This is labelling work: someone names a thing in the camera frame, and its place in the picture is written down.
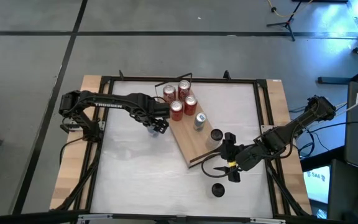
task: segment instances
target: tripod stand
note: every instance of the tripod stand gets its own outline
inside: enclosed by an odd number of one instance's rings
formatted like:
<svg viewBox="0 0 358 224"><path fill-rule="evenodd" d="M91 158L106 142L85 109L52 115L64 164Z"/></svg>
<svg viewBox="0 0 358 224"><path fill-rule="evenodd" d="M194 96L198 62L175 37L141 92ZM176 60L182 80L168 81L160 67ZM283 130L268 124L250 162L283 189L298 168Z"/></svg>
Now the tripod stand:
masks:
<svg viewBox="0 0 358 224"><path fill-rule="evenodd" d="M295 15L296 10L298 10L299 6L301 5L302 1L299 1L298 5L296 6L295 10L292 12L291 17L286 21L286 22L278 22L278 23L274 23L274 24L267 24L267 27L271 27L271 26L282 26L284 28L286 28L287 30L290 31L291 37L292 37L292 41L295 41L295 37L293 35L292 29L291 29L291 21L292 21L292 17ZM276 7L273 7L272 12L275 12L277 9Z"/></svg>

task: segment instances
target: wooden cutting board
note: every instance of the wooden cutting board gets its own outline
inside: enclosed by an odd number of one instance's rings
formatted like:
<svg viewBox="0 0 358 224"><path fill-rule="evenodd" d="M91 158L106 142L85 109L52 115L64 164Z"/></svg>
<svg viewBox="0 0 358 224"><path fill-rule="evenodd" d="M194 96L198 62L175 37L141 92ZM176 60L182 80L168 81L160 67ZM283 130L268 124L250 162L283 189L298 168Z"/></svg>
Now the wooden cutting board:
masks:
<svg viewBox="0 0 358 224"><path fill-rule="evenodd" d="M196 131L193 128L193 124L199 112L204 112L207 120L203 130ZM206 147L206 140L213 129L211 123L209 123L208 112L203 111L199 102L197 103L196 113L194 115L188 116L184 113L180 121L168 119L168 122L189 168L199 164L205 156L212 153L213 149Z"/></svg>

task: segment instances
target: red soda can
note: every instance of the red soda can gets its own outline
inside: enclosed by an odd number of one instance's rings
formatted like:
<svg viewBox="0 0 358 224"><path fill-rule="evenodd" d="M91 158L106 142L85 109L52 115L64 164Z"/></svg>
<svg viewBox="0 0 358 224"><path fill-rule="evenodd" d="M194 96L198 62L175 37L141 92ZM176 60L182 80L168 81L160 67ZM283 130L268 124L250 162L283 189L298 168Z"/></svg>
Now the red soda can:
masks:
<svg viewBox="0 0 358 224"><path fill-rule="evenodd" d="M185 100L185 114L186 115L195 114L196 108L197 108L197 99L192 95L187 96Z"/></svg>
<svg viewBox="0 0 358 224"><path fill-rule="evenodd" d="M183 106L180 101L175 100L171 103L171 119L180 121L183 117Z"/></svg>
<svg viewBox="0 0 358 224"><path fill-rule="evenodd" d="M189 94L190 94L190 82L186 80L180 81L178 85L178 99L180 101L184 101Z"/></svg>
<svg viewBox="0 0 358 224"><path fill-rule="evenodd" d="M171 86L171 85L166 85L164 86L163 91L163 95L164 95L164 100L167 103L172 103L177 99L177 90L175 89L175 87Z"/></svg>

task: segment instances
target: gray floor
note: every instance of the gray floor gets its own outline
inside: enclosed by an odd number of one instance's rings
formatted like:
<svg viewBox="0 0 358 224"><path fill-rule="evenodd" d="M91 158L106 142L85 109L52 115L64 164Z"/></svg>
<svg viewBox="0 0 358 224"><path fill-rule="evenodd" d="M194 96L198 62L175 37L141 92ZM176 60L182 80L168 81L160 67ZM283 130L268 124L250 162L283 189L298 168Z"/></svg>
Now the gray floor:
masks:
<svg viewBox="0 0 358 224"><path fill-rule="evenodd" d="M281 14L295 3L273 1ZM81 1L2 1L0 30L73 29ZM358 0L348 4L314 2L293 21L295 32L358 33ZM182 30L276 32L267 1L124 1L89 0L83 31ZM0 37L0 215L7 214L27 156L62 63L69 37ZM347 87L319 85L319 76L351 77L358 72L357 39L288 37L77 37L59 95L79 89L83 75L282 79L289 108L306 104L313 95L336 104L346 101ZM57 105L45 138L24 212L47 211L58 172L58 154L66 141ZM330 123L344 121L342 116ZM335 139L323 137L337 132ZM343 144L344 127L322 130L323 144ZM298 145L309 142L302 136ZM313 154L325 151L319 144Z"/></svg>

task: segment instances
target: wooden board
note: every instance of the wooden board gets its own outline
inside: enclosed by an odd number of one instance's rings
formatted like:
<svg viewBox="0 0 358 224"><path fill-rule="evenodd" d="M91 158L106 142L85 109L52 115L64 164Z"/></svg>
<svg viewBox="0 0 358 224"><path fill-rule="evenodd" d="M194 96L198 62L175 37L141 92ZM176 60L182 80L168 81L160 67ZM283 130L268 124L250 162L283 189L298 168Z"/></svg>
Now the wooden board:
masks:
<svg viewBox="0 0 358 224"><path fill-rule="evenodd" d="M85 75L81 90L89 90L97 92L100 85L101 76L99 75ZM284 89L281 80L267 80L268 94L270 97L270 105L273 113L274 125L285 125L290 122L290 114L288 112L287 101L284 94ZM264 94L262 89L259 91L260 100L262 104L262 112L265 124L267 124L267 113L264 101ZM86 114L91 116L93 108L88 108ZM67 141L76 139L82 134L78 132L70 133ZM79 141L73 143L65 149L60 167L55 190L52 196L50 208L59 206L63 200L70 194L75 185L78 183L81 166L84 159L86 142ZM311 214L310 203L308 194L306 192L305 181L303 180L303 172L300 165L298 152L295 150L290 157L282 159L283 173L285 177L285 184L295 200L301 207ZM278 202L278 211L283 214L283 206L281 194L278 188L275 189L276 198ZM83 194L80 208L84 208L83 202L86 200L87 195Z"/></svg>
<svg viewBox="0 0 358 224"><path fill-rule="evenodd" d="M196 115L204 112L201 104L198 102L196 113L188 116L185 113L180 121L169 119L169 126L172 130L181 153L185 158L188 167L194 166L202 161L202 159L211 152L211 149L206 147L206 140L211 134L212 126L208 119L208 114L205 113L207 120L205 121L204 128L201 131L196 131L193 128Z"/></svg>

